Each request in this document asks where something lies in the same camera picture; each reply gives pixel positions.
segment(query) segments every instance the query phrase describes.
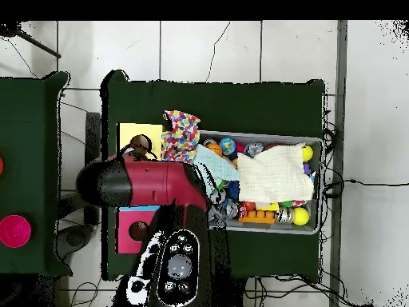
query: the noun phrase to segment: gray plastic bin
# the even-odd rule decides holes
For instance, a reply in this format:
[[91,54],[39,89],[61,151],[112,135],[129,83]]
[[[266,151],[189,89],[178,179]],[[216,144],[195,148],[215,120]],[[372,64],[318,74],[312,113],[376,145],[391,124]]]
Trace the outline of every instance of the gray plastic bin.
[[[244,133],[229,133],[201,130],[200,143],[207,138],[215,139],[217,142],[221,138],[230,137],[235,141],[241,142],[244,145],[249,142],[262,142],[264,145],[273,142],[280,142],[285,145],[296,145],[305,142],[306,145],[311,146],[314,152],[312,159],[308,162],[312,172],[316,171],[316,179],[314,182],[314,194],[312,200],[307,204],[308,212],[310,213],[310,220],[304,226],[297,226],[293,224],[256,224],[250,222],[239,222],[238,220],[226,220],[227,230],[245,231],[245,232],[265,232],[265,233],[292,233],[292,234],[306,234],[311,235],[320,230],[321,225],[321,209],[323,196],[323,173],[324,173],[324,155],[325,144],[319,138],[308,137],[287,137],[280,135],[266,135],[266,134],[244,134]],[[220,227],[215,221],[209,222],[209,227]]]

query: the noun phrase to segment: white cloth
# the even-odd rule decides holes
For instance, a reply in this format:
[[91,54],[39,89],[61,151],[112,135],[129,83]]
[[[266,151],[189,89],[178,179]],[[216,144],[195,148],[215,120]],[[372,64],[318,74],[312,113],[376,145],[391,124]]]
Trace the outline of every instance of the white cloth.
[[311,200],[314,185],[304,174],[303,146],[276,146],[253,159],[238,153],[240,201]]
[[206,194],[208,195],[208,197],[215,189],[215,187],[208,178],[208,172],[205,170],[205,167],[212,175],[212,178],[216,185],[219,185],[222,180],[239,180],[239,172],[230,164],[230,162],[218,156],[212,150],[204,147],[203,145],[197,145],[196,156],[193,159],[193,164],[197,165],[197,168],[200,170],[204,178],[204,183],[206,185]]

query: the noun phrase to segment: yellow ball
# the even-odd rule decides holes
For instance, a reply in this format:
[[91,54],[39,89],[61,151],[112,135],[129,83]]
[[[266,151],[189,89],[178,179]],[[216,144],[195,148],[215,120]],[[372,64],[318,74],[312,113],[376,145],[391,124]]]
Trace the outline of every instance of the yellow ball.
[[306,209],[303,209],[302,207],[294,209],[294,224],[302,226],[307,224],[308,220],[310,220],[310,216]]
[[307,161],[311,160],[312,155],[313,155],[313,152],[312,152],[312,148],[310,146],[303,147],[303,160],[304,160],[304,162],[307,162]]

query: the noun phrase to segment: red circle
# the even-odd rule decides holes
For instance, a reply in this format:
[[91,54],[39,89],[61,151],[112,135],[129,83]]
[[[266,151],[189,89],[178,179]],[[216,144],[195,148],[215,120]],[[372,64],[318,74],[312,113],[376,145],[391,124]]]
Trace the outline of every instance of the red circle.
[[10,248],[25,245],[30,235],[30,223],[20,215],[11,214],[0,221],[0,241]]

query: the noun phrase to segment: green tablecloth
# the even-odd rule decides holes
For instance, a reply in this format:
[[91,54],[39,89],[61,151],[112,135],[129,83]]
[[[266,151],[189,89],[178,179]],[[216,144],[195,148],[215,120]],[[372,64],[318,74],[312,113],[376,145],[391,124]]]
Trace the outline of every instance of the green tablecloth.
[[42,80],[0,78],[0,219],[19,214],[31,238],[11,249],[0,243],[0,273],[66,275],[54,254],[58,211],[58,93],[68,74]]
[[[103,119],[108,117],[108,154],[116,152],[118,122],[163,124],[163,110],[198,116],[201,130],[322,137],[324,83],[320,80],[246,85],[128,82],[117,71],[109,74],[104,83],[109,99],[102,111]],[[103,255],[107,256],[108,278],[113,279],[130,272],[135,256],[115,254],[114,209],[108,209],[108,220],[108,245]],[[228,231],[228,243],[235,277],[299,273],[317,280],[318,233],[307,236]]]

